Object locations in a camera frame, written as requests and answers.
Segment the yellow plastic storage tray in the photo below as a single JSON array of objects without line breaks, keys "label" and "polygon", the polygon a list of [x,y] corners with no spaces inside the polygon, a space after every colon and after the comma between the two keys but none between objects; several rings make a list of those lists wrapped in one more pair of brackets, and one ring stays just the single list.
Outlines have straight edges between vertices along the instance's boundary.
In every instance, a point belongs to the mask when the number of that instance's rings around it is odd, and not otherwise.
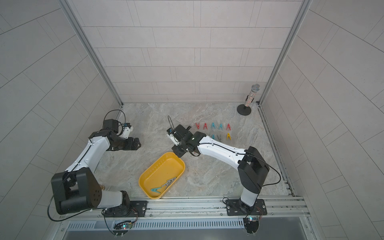
[{"label": "yellow plastic storage tray", "polygon": [[[139,186],[143,192],[152,200],[160,199],[171,186],[181,177],[186,169],[185,162],[178,158],[173,152],[167,152],[157,159],[139,178]],[[167,180],[177,179],[162,194],[151,191],[152,188],[162,187]]]}]

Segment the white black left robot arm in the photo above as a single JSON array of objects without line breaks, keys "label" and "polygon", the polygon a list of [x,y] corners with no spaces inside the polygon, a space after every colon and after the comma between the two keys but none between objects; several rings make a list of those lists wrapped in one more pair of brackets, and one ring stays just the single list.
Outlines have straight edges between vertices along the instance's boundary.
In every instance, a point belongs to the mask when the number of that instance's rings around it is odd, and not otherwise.
[{"label": "white black left robot arm", "polygon": [[121,137],[113,130],[92,133],[87,146],[74,163],[52,177],[57,213],[66,215],[104,209],[109,218],[131,214],[133,207],[127,192],[102,190],[94,171],[106,151],[136,151],[140,147],[139,138]]}]

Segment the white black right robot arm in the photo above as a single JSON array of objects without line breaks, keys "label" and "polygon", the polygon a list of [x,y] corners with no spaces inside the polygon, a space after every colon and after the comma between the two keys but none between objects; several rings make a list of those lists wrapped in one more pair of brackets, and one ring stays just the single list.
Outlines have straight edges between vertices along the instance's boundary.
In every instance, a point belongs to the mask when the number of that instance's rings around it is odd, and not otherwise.
[{"label": "white black right robot arm", "polygon": [[241,204],[249,208],[255,205],[271,169],[256,148],[231,147],[201,132],[182,135],[173,131],[168,133],[168,137],[175,144],[172,150],[179,158],[185,153],[194,157],[210,156],[236,169],[243,186]]}]

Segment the teal clothespin tray bottom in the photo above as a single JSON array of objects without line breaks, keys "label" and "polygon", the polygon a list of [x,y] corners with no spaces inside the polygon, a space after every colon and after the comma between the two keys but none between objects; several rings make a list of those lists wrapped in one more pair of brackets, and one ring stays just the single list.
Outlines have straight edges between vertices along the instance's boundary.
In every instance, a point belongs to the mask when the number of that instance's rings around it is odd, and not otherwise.
[{"label": "teal clothespin tray bottom", "polygon": [[157,194],[162,194],[162,192],[166,189],[164,186],[162,187],[157,187],[157,188],[152,188],[151,191]]}]

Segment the left controller board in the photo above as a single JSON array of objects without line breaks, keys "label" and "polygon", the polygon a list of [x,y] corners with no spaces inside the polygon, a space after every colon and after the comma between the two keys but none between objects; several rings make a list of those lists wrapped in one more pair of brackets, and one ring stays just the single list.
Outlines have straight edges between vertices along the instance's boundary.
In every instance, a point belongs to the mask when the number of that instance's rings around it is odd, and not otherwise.
[{"label": "left controller board", "polygon": [[123,221],[117,223],[113,227],[113,234],[115,238],[120,236],[121,238],[130,231],[130,229],[134,226],[135,221]]}]

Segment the controller board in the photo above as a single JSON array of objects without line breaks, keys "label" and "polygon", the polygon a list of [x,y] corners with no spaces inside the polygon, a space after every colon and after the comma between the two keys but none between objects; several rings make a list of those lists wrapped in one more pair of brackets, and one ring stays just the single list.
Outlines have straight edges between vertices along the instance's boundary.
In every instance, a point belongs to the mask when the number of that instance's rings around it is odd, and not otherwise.
[{"label": "controller board", "polygon": [[130,229],[134,226],[135,221],[123,221],[117,223],[113,227],[113,234],[115,238],[120,236],[121,238],[130,231]]},{"label": "controller board", "polygon": [[255,235],[260,227],[259,218],[247,217],[243,218],[244,228],[247,234]]}]

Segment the ventilation grille strip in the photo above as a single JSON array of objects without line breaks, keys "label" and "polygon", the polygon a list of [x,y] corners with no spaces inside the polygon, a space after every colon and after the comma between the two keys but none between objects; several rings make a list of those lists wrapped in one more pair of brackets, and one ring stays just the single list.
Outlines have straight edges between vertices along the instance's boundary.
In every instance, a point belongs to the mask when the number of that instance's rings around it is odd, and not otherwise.
[{"label": "ventilation grille strip", "polygon": [[[102,231],[112,229],[114,221],[70,222],[68,231]],[[243,229],[244,221],[239,219],[178,219],[139,220],[132,230],[181,230],[181,229]]]}]

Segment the right controller board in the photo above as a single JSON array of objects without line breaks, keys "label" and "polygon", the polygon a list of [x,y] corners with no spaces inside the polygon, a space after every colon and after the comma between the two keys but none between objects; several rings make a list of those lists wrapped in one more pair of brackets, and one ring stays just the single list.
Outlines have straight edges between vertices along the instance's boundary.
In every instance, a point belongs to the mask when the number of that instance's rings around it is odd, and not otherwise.
[{"label": "right controller board", "polygon": [[260,227],[259,218],[247,217],[243,218],[244,228],[247,234],[255,235]]}]

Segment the left corner metal profile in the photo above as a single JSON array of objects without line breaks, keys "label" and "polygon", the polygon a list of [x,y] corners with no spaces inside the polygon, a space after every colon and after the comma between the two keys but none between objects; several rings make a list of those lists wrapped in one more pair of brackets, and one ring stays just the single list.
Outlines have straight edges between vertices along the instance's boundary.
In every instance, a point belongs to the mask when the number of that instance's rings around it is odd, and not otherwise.
[{"label": "left corner metal profile", "polygon": [[69,5],[68,1],[58,0],[58,3],[61,7],[61,9],[64,12],[64,15],[66,16],[67,20],[69,21],[70,25],[74,29],[75,33],[77,34],[81,44],[85,48],[86,52],[88,53],[91,61],[93,62],[94,66],[96,67],[97,71],[101,75],[104,82],[107,84],[108,88],[111,90],[112,94],[114,95],[115,99],[119,103],[120,106],[123,106],[124,103],[122,102],[119,94],[117,93],[115,87],[113,86],[107,72],[105,71],[104,67],[102,66],[102,63],[97,56],[94,48],[91,46],[91,43],[89,42],[85,32],[83,31],[79,21],[76,19],[76,16],[74,12],[71,9],[71,6]]}]

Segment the corner metal profile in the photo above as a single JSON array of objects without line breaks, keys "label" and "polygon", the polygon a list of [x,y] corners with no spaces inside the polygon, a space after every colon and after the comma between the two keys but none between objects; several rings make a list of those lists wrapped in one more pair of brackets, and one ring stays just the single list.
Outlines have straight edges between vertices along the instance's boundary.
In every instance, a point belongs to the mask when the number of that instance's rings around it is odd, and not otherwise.
[{"label": "corner metal profile", "polygon": [[275,79],[276,79],[276,77],[277,77],[277,75],[279,73],[279,70],[280,70],[280,68],[281,68],[281,66],[282,66],[282,64],[284,62],[284,59],[287,56],[288,51],[289,51],[289,49],[290,49],[290,47],[291,47],[291,45],[292,45],[292,43],[293,43],[293,41],[295,39],[295,36],[297,35],[297,33],[298,33],[299,29],[300,29],[300,26],[301,26],[301,24],[302,24],[302,22],[303,22],[303,20],[304,20],[304,18],[306,16],[306,13],[309,10],[311,2],[312,1],[310,1],[310,0],[302,1],[302,4],[301,4],[301,6],[299,8],[297,16],[296,16],[296,18],[295,18],[295,20],[293,22],[293,25],[292,25],[292,27],[291,27],[291,29],[289,31],[289,34],[288,34],[287,39],[286,39],[286,41],[285,41],[285,43],[283,45],[283,48],[282,48],[281,53],[280,53],[280,55],[278,57],[278,60],[277,60],[275,66],[273,68],[271,76],[270,76],[270,78],[269,78],[269,80],[267,82],[265,90],[263,91],[263,94],[262,94],[261,99],[259,101],[259,106],[260,107],[266,101],[266,98],[267,98],[267,96],[268,96],[268,94],[269,94],[269,92],[270,92],[270,90],[271,90],[271,88],[273,86],[273,83],[274,83],[274,81],[275,81]]},{"label": "corner metal profile", "polygon": [[120,106],[123,106],[124,103],[122,102],[119,94],[117,93],[115,87],[113,86],[107,72],[105,71],[104,67],[102,66],[102,63],[97,56],[94,48],[91,46],[91,43],[89,42],[85,32],[83,31],[79,21],[76,19],[76,16],[74,12],[71,9],[71,6],[69,5],[68,1],[58,0],[58,3],[61,7],[61,9],[64,12],[64,15],[66,16],[67,20],[69,21],[70,25],[74,29],[75,33],[77,34],[81,44],[85,48],[86,52],[88,53],[91,61],[93,62],[94,66],[96,67],[97,71],[101,75],[104,82],[107,84],[108,88],[111,90],[112,94],[114,95],[115,99],[119,103]]}]

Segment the right corner metal profile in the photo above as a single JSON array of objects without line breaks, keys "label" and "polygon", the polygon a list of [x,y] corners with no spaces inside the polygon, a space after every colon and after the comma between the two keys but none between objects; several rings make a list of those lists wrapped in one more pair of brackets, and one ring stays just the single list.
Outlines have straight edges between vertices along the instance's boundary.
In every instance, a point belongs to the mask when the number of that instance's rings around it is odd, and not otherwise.
[{"label": "right corner metal profile", "polygon": [[282,48],[281,53],[280,53],[280,55],[278,57],[278,60],[277,60],[275,66],[273,68],[271,76],[270,76],[270,78],[269,78],[269,80],[267,82],[265,90],[263,91],[263,94],[262,94],[261,99],[259,101],[259,106],[260,107],[266,101],[266,98],[267,98],[267,96],[268,96],[268,94],[269,94],[269,92],[270,92],[270,90],[271,90],[271,88],[273,86],[273,83],[274,83],[274,81],[275,81],[275,79],[276,79],[276,77],[277,77],[277,75],[279,73],[279,70],[280,70],[280,68],[281,68],[281,66],[282,66],[282,64],[284,62],[284,59],[287,56],[288,51],[289,51],[289,49],[290,49],[290,47],[291,47],[291,45],[292,45],[292,43],[293,43],[293,41],[295,39],[295,36],[297,35],[297,33],[298,33],[299,29],[300,29],[300,26],[301,26],[301,24],[302,24],[302,22],[303,22],[303,20],[304,20],[304,18],[306,16],[306,13],[309,10],[311,2],[312,1],[310,1],[310,0],[302,1],[302,4],[301,4],[301,6],[299,8],[297,16],[296,16],[296,18],[295,18],[295,20],[293,22],[293,25],[292,25],[292,27],[291,27],[291,29],[289,31],[289,34],[288,34],[287,39],[286,39],[286,41],[285,41],[285,43],[283,45],[283,48]]}]

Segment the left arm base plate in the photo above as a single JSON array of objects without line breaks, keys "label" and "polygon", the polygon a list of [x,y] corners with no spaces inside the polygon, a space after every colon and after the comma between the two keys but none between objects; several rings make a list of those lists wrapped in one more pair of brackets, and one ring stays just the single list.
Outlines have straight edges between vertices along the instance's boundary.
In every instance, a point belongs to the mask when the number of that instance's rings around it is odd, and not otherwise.
[{"label": "left arm base plate", "polygon": [[136,218],[144,217],[147,210],[148,201],[132,201],[129,206],[121,205],[102,211],[106,218]]}]

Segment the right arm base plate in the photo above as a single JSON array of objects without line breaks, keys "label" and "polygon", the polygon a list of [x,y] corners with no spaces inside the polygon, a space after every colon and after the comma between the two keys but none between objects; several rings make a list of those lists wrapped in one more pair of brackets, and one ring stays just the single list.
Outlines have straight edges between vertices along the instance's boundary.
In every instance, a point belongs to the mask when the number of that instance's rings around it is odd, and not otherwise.
[{"label": "right arm base plate", "polygon": [[267,210],[265,201],[256,200],[252,207],[243,203],[240,199],[223,198],[228,216],[266,216]]}]

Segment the aluminium front rail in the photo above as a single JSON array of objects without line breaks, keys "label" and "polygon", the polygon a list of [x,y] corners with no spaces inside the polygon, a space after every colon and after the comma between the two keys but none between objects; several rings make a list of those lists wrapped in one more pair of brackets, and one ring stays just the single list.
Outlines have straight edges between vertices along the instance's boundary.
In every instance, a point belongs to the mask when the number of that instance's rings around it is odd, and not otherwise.
[{"label": "aluminium front rail", "polygon": [[[260,216],[228,216],[224,197],[183,197],[151,200],[145,198],[133,201],[148,201],[146,214],[138,220],[162,219],[239,219]],[[266,218],[310,217],[310,210],[302,197],[261,196],[265,201]]]}]

